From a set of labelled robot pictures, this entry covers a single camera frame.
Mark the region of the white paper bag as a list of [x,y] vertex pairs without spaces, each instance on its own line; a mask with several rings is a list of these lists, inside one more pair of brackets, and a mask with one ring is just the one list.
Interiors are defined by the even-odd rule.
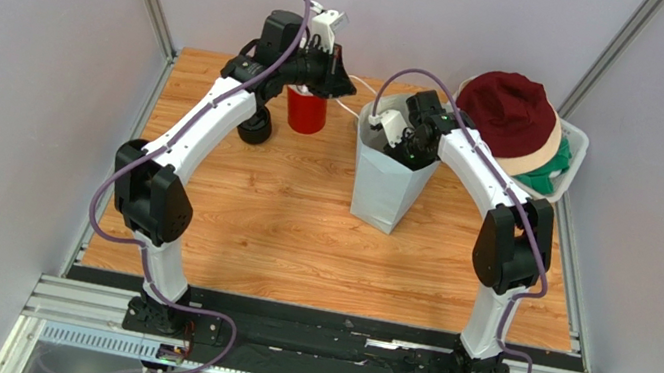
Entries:
[[355,125],[355,179],[350,212],[365,223],[385,234],[391,234],[413,203],[420,197],[430,178],[439,167],[438,162],[422,169],[412,170],[385,154],[386,138],[368,123],[370,115],[384,110],[399,110],[413,127],[407,107],[406,93],[376,99],[376,92],[357,112]]

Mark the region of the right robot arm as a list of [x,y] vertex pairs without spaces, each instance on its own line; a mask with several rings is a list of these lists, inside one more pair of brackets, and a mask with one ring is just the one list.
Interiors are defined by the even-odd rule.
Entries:
[[482,218],[471,256],[480,287],[447,365],[450,373],[493,373],[506,355],[505,337],[519,304],[532,296],[533,286],[547,290],[553,206],[522,191],[467,116],[446,108],[435,91],[415,93],[405,103],[410,126],[388,154],[406,166],[448,165]]

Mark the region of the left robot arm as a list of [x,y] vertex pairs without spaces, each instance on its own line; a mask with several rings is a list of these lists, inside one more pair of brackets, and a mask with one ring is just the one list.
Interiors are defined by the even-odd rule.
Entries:
[[118,148],[113,204],[140,249],[142,307],[169,323],[192,311],[181,257],[194,214],[185,184],[219,142],[232,130],[245,143],[267,141],[272,117],[266,105],[290,85],[327,100],[356,93],[335,39],[347,21],[335,10],[309,18],[272,11],[259,37],[226,62],[210,91],[175,126],[150,142],[135,139]]

